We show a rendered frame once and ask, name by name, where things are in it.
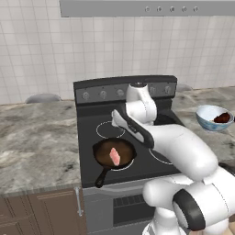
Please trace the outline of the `black stove with oven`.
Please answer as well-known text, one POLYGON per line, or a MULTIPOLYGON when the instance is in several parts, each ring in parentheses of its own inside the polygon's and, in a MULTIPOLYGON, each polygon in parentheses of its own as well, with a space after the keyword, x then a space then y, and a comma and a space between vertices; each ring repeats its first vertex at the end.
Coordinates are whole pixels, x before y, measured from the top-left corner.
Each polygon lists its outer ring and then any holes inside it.
POLYGON ((103 170, 103 167, 95 160, 93 145, 106 138, 128 140, 134 145, 137 157, 128 168, 109 171, 104 185, 144 186, 146 182, 156 177, 178 173, 171 162, 160 153, 146 149, 137 140, 130 137, 125 130, 111 125, 112 110, 116 105, 125 102, 128 85, 136 82, 147 84, 149 92, 151 87, 156 89, 156 93, 151 95, 157 106, 157 119, 154 122, 156 125, 178 124, 180 122, 180 119, 171 110, 177 85, 177 78, 172 75, 124 76, 74 83, 83 190, 95 187, 95 180, 103 170), (165 86, 171 87, 170 94, 164 92, 165 86), (117 96, 118 89, 124 91, 124 96, 117 96), (106 91, 106 99, 100 97, 101 91, 106 91), (88 100, 83 99, 84 92, 89 93, 88 100))

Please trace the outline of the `brown cooked steak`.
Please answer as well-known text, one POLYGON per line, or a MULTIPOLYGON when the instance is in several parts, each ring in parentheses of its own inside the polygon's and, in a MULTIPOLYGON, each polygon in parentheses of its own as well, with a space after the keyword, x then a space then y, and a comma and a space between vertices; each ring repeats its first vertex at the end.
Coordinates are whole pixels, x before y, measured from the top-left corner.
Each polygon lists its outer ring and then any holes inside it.
POLYGON ((230 115, 228 112, 222 113, 221 115, 214 118, 215 123, 228 123, 230 115))

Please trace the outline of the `grey oven door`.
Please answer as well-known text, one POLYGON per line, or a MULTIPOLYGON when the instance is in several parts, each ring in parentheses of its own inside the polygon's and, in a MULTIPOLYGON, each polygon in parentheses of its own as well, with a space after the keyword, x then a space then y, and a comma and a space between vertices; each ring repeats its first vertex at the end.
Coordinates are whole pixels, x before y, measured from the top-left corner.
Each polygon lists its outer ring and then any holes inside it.
POLYGON ((142 191, 117 196, 84 194, 84 210, 87 235, 141 235, 154 215, 154 208, 146 204, 142 191))

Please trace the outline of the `pink raw steak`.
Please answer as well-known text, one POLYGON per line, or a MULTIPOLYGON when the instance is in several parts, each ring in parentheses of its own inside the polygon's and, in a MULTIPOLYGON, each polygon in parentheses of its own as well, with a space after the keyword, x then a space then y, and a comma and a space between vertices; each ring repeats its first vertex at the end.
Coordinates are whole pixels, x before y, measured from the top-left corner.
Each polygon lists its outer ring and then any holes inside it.
POLYGON ((119 166, 120 164, 120 156, 115 148, 112 148, 109 153, 110 159, 112 160, 115 166, 119 166))

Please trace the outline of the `grey range hood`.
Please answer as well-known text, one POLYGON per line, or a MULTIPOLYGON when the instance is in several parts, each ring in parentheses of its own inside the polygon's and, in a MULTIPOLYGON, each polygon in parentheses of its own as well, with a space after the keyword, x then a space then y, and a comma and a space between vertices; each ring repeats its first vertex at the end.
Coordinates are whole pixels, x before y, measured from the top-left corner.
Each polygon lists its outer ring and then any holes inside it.
POLYGON ((235 17, 235 0, 59 0, 62 17, 235 17))

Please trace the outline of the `black cast iron pan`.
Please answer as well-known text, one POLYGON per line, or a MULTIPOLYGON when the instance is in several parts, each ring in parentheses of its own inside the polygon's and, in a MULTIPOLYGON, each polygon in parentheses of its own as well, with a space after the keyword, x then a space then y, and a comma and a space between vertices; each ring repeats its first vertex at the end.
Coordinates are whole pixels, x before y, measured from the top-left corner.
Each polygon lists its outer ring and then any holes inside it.
POLYGON ((99 141, 93 146, 93 155, 96 161, 103 167, 103 171, 95 181, 97 188, 101 188, 104 185, 108 171, 123 170, 129 167, 137 157, 133 144, 121 138, 108 138, 99 141), (119 166, 115 166, 110 159, 109 153, 112 148, 115 148, 120 156, 119 166))

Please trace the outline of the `blue and white bowl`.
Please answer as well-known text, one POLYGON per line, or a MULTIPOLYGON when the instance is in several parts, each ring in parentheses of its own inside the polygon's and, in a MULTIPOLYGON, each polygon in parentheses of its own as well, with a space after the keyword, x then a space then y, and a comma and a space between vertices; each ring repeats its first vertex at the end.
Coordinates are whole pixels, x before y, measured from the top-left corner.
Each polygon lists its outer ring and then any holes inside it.
POLYGON ((196 111, 196 119, 203 129, 209 131, 222 131, 235 123, 234 116, 226 108, 212 105, 199 106, 196 111), (225 112, 228 112, 230 115, 229 122, 215 123, 214 118, 225 112))

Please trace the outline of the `brown cupboard door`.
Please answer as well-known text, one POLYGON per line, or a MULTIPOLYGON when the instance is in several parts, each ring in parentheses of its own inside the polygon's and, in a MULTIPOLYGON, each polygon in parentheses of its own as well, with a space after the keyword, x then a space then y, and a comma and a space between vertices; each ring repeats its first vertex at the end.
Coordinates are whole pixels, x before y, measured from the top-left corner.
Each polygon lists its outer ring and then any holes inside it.
POLYGON ((23 196, 0 197, 0 235, 33 235, 23 196))
MULTIPOLYGON (((84 211, 83 190, 79 191, 84 211)), ((87 235, 85 212, 79 217, 74 188, 29 195, 28 199, 41 235, 87 235)))

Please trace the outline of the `grey plate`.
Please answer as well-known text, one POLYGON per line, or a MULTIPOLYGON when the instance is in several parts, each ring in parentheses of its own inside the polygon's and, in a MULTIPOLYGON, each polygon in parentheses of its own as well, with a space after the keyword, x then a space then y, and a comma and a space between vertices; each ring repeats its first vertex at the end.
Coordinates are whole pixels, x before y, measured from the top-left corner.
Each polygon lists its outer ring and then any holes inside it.
POLYGON ((34 103, 51 103, 58 102, 62 99, 58 95, 54 94, 37 94, 32 95, 26 100, 26 104, 34 104, 34 103))
POLYGON ((192 91, 193 88, 187 84, 178 84, 176 87, 177 92, 192 91))

